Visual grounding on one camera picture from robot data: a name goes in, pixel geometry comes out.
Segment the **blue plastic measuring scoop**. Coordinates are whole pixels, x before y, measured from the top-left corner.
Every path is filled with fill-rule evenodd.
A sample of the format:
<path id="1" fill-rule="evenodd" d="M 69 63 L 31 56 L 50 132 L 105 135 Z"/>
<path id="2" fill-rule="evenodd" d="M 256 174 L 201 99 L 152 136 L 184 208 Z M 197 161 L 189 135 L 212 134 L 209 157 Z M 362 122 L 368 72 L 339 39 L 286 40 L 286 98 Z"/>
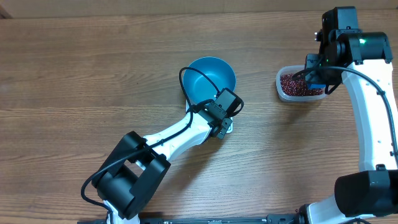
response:
<path id="1" fill-rule="evenodd" d="M 326 87 L 325 84 L 322 83 L 312 83 L 312 82 L 306 82 L 308 89 L 323 89 Z"/>

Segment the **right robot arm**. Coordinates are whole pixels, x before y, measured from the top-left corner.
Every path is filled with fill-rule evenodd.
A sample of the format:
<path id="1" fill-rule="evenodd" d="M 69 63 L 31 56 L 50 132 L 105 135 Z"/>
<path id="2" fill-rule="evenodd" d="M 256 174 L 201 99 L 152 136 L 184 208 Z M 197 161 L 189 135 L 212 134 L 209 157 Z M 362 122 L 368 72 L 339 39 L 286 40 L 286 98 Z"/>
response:
<path id="1" fill-rule="evenodd" d="M 319 31 L 314 63 L 294 77 L 325 86 L 343 84 L 353 106 L 359 139 L 359 171 L 337 178 L 332 196 L 301 207 L 297 223 L 365 223 L 397 213 L 397 106 L 392 52 L 383 32 Z"/>

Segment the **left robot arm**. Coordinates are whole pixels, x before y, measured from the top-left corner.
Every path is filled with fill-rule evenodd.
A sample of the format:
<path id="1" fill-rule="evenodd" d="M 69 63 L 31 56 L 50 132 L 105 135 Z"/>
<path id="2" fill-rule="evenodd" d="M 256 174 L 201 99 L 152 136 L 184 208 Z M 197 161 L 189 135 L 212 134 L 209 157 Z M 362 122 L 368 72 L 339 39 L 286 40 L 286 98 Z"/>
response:
<path id="1" fill-rule="evenodd" d="M 92 184 L 100 202 L 81 190 L 89 203 L 107 211 L 107 223 L 138 222 L 138 213 L 148 204 L 171 166 L 171 161 L 208 138 L 223 138 L 231 118 L 242 109 L 213 100 L 192 105 L 186 115 L 169 128 L 141 137 L 131 131 L 122 137 L 99 170 L 84 186 Z"/>

